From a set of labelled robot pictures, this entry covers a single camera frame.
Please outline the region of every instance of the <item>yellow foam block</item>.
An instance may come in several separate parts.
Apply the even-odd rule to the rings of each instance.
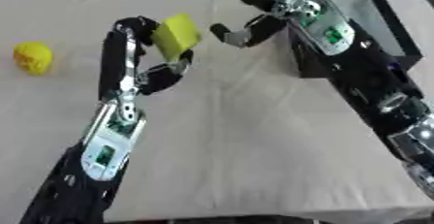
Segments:
[[[201,34],[188,15],[179,14],[164,20],[151,39],[167,62],[177,62],[182,52],[201,40]]]
[[[40,42],[24,42],[14,47],[18,67],[33,75],[45,73],[52,61],[52,51]]]

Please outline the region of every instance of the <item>black robotic finger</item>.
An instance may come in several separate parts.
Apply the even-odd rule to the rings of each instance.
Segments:
[[[193,51],[188,49],[181,54],[179,61],[183,61],[188,65],[192,63]],[[146,72],[146,83],[139,87],[139,93],[150,95],[177,84],[183,75],[173,70],[169,64],[161,64],[150,68]]]
[[[222,23],[213,24],[210,31],[223,43],[239,48],[256,46],[282,30],[287,21],[260,15],[246,23],[244,29],[232,32]]]
[[[246,24],[250,28],[252,38],[247,42],[247,47],[256,46],[282,30],[287,26],[287,21],[273,16],[258,16]]]

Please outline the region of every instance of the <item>robotic forearm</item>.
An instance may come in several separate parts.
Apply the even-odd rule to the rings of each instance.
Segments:
[[[67,149],[46,178],[21,224],[101,224],[145,125],[139,94],[164,90],[192,62],[187,49],[177,62],[138,74],[142,45],[151,46],[159,23],[142,16],[118,20],[108,33],[101,62],[99,107],[78,144]]]
[[[290,26],[315,51],[337,91],[434,198],[434,114],[399,63],[331,0],[241,1],[263,10],[263,15],[237,32],[214,24],[216,37],[251,47]]]

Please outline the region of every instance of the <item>robotic hand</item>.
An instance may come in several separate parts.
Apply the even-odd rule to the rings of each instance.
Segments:
[[[416,184],[434,199],[434,114],[420,89],[375,39],[331,0],[241,0],[263,11],[244,29],[211,31],[237,47],[257,45],[286,26],[312,50],[328,80]]]
[[[174,62],[138,74],[142,45],[152,46],[156,21],[118,20],[104,41],[99,107],[78,144],[67,149],[24,213],[21,224],[101,224],[145,125],[136,96],[177,83],[192,62],[186,49]]]

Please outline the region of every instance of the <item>white table surface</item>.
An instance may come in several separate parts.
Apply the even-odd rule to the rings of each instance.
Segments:
[[[434,102],[434,11],[424,0],[388,1],[425,55],[411,75]],[[295,76],[284,33],[237,49],[207,32],[256,13],[236,0],[0,0],[0,10],[1,223],[17,223],[89,122],[113,22],[177,13],[189,13],[204,39],[180,84],[139,100],[148,125],[107,220],[284,214],[391,223],[434,207],[326,80]],[[55,52],[44,77],[13,62],[14,45],[29,40]],[[157,58],[151,50],[145,60]]]

